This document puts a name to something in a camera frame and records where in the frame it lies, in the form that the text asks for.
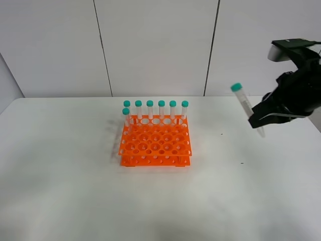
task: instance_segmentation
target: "orange test tube rack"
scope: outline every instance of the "orange test tube rack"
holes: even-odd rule
[[[189,166],[192,155],[187,118],[154,115],[138,119],[132,115],[130,125],[124,125],[118,154],[121,165],[136,166]]]

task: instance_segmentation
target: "white wall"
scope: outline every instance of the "white wall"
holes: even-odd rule
[[[320,0],[222,0],[206,95],[232,95],[241,82],[248,95],[263,95],[275,79],[295,70],[288,62],[267,59],[272,40],[321,40]]]
[[[92,0],[1,0],[0,33],[26,97],[111,95]]]
[[[217,0],[95,0],[113,96],[203,95]]]
[[[12,101],[22,97],[23,95],[15,79],[0,54],[0,113],[2,113]]]

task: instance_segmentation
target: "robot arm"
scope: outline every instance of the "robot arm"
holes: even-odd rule
[[[272,41],[268,59],[290,59],[298,69],[280,75],[277,88],[252,108],[249,122],[253,128],[304,118],[321,106],[321,57],[308,48],[315,44],[321,43],[304,39]]]

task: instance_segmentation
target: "teal cap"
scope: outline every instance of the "teal cap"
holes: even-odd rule
[[[170,107],[175,107],[176,106],[176,101],[175,100],[171,100],[170,101]]]
[[[241,83],[236,83],[236,84],[233,84],[233,85],[231,86],[231,90],[232,90],[233,92],[239,91],[241,88],[242,88]]]
[[[124,106],[125,107],[130,107],[130,101],[129,100],[125,100],[124,101]]]
[[[164,106],[165,106],[165,101],[160,100],[160,101],[158,102],[158,106],[164,107]]]
[[[128,108],[122,109],[122,113],[123,113],[124,115],[128,115],[128,114],[129,114],[129,109],[128,109]]]
[[[135,105],[136,105],[137,107],[140,107],[140,106],[141,106],[141,101],[140,101],[140,100],[136,100],[136,101],[135,101]]]
[[[189,102],[186,101],[186,100],[184,100],[184,101],[182,102],[182,107],[187,107],[187,106],[189,106]]]
[[[148,107],[152,107],[154,105],[152,100],[147,101],[147,106]]]

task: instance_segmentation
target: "table surface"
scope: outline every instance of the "table surface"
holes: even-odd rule
[[[321,240],[308,119],[263,139],[235,97],[140,99],[189,101],[190,167],[119,165],[125,98],[25,98],[0,115],[0,240]]]

